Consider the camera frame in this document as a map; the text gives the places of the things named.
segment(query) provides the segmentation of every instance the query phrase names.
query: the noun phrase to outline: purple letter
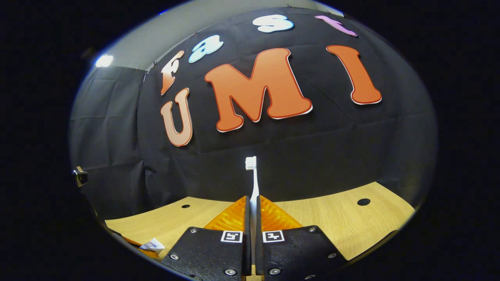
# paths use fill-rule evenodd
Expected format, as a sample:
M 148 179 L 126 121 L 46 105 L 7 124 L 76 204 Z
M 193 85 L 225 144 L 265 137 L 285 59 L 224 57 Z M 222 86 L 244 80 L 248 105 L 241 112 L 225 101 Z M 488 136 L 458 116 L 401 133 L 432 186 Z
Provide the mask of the purple letter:
M 340 23 L 340 21 L 333 20 L 325 15 L 317 15 L 317 16 L 315 16 L 315 18 L 327 22 L 332 27 L 336 28 L 337 30 L 339 30 L 347 35 L 354 36 L 354 37 L 358 36 L 353 31 L 347 30 L 345 27 L 343 27 L 342 23 Z

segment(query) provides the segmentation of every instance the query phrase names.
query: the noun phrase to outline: white toothbrush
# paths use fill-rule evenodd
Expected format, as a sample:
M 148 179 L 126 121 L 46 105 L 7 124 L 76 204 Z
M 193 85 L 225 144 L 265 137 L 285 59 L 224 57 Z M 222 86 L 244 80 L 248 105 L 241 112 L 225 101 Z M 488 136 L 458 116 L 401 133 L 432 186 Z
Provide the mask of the white toothbrush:
M 257 197 L 259 196 L 259 184 L 257 183 L 257 157 L 247 157 L 245 168 L 253 170 L 253 191 L 250 197 L 250 237 L 251 237 L 251 260 L 255 264 L 255 237 L 257 234 Z

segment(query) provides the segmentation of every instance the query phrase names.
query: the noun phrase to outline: letter m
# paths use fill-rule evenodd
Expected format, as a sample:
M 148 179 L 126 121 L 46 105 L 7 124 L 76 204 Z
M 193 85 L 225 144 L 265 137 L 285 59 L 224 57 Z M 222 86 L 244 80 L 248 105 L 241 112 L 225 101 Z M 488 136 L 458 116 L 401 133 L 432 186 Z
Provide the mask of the letter m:
M 243 126 L 243 117 L 235 113 L 233 101 L 253 122 L 258 122 L 266 89 L 271 100 L 267 114 L 273 119 L 302 115 L 313 110 L 313 104 L 302 95 L 295 80 L 289 56 L 290 51 L 285 48 L 259 53 L 250 79 L 229 64 L 220 65 L 205 75 L 205 81 L 212 84 L 215 93 L 219 132 Z

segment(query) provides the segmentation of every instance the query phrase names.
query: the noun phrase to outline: wooden table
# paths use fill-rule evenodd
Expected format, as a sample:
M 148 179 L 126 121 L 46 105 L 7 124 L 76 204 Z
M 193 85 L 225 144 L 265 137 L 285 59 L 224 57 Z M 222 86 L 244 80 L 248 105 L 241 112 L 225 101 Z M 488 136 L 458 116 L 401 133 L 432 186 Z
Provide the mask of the wooden table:
M 358 200 L 364 198 L 370 203 L 358 205 Z M 105 222 L 110 229 L 141 244 L 156 238 L 165 246 L 159 254 L 163 259 L 188 227 L 203 228 L 232 203 L 186 197 L 145 213 Z M 400 229 L 415 212 L 410 204 L 377 182 L 331 195 L 274 203 L 303 226 L 319 226 L 347 260 Z M 260 281 L 261 276 L 248 276 L 247 280 Z

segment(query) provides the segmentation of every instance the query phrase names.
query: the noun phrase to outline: metal bolt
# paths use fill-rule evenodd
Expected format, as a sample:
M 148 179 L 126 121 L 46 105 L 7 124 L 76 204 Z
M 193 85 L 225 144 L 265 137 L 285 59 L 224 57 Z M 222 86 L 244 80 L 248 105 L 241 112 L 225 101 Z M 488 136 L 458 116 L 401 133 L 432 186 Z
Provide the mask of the metal bolt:
M 236 270 L 234 270 L 232 268 L 228 268 L 228 269 L 224 270 L 224 273 L 232 276 L 232 275 L 236 275 Z
M 280 272 L 281 272 L 281 270 L 279 268 L 273 268 L 273 269 L 269 270 L 270 275 L 280 274 Z

